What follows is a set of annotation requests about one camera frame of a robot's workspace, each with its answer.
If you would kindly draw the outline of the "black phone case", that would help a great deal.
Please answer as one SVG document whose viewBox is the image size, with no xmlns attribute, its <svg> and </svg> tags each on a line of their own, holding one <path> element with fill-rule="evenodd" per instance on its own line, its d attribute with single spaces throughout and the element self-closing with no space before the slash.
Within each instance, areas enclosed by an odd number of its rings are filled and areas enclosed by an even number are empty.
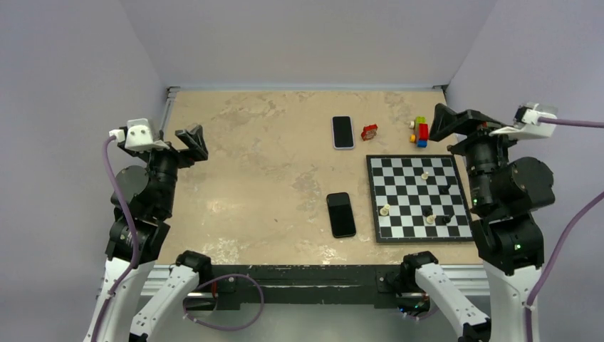
<svg viewBox="0 0 604 342">
<path fill-rule="evenodd" d="M 328 194 L 326 203 L 333 237 L 336 239 L 354 237 L 357 230 L 349 194 L 347 192 Z"/>
</svg>

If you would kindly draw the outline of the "phone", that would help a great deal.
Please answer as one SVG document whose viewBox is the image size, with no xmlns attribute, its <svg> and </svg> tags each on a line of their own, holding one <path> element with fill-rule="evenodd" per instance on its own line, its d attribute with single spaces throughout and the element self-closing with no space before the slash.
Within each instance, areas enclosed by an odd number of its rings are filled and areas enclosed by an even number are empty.
<svg viewBox="0 0 604 342">
<path fill-rule="evenodd" d="M 336 150 L 352 150 L 355 147 L 353 122 L 350 116 L 331 118 L 333 147 Z"/>
</svg>

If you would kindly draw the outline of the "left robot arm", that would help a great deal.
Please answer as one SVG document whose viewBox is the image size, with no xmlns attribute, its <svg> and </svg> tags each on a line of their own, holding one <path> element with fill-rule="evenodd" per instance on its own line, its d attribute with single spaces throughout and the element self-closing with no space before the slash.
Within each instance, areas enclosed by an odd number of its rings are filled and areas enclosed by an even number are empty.
<svg viewBox="0 0 604 342">
<path fill-rule="evenodd" d="M 138 309 L 170 226 L 179 170 L 206 161 L 201 125 L 175 133 L 181 150 L 146 119 L 111 130 L 103 143 L 103 165 L 113 194 L 114 222 L 105 249 L 102 287 L 85 341 L 150 341 L 154 330 L 192 291 L 204 291 L 214 278 L 210 257 L 184 251 L 155 295 Z"/>
</svg>

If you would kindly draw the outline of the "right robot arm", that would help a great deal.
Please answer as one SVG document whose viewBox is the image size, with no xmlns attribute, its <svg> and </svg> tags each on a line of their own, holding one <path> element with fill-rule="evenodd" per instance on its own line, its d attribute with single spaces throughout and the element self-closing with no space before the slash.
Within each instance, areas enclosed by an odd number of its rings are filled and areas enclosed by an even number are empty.
<svg viewBox="0 0 604 342">
<path fill-rule="evenodd" d="M 429 138 L 463 136 L 448 151 L 466 160 L 471 211 L 477 217 L 470 229 L 486 272 L 491 311 L 477 309 L 430 252 L 406 255 L 399 279 L 405 289 L 428 295 L 459 341 L 538 338 L 528 319 L 535 311 L 531 290 L 544 273 L 544 243 L 532 214 L 554 203 L 553 173 L 534 157 L 510 161 L 508 150 L 520 140 L 549 138 L 555 116 L 555 108 L 526 103 L 506 125 L 477 110 L 457 113 L 435 106 Z"/>
</svg>

